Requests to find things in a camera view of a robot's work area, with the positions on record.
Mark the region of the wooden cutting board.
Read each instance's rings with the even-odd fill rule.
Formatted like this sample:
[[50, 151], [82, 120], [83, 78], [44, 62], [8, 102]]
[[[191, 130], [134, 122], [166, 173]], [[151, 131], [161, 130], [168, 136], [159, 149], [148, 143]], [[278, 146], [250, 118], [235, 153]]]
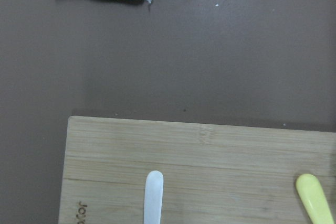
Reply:
[[309, 223], [304, 173], [335, 211], [334, 133], [72, 116], [59, 223], [142, 223], [153, 170], [162, 223]]

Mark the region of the white ceramic spoon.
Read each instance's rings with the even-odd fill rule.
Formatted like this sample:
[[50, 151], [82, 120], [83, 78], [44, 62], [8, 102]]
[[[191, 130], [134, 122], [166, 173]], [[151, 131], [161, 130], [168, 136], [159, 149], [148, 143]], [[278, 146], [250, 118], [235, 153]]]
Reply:
[[148, 173], [144, 191], [144, 224], [160, 224], [163, 200], [164, 178], [158, 170]]

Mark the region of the yellow plastic knife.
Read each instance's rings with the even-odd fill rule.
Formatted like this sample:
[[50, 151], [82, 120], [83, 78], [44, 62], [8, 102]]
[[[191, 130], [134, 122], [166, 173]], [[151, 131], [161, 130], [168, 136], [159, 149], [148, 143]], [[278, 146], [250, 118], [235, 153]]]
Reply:
[[325, 193], [317, 177], [312, 174], [300, 175], [296, 180], [296, 190], [312, 223], [335, 223]]

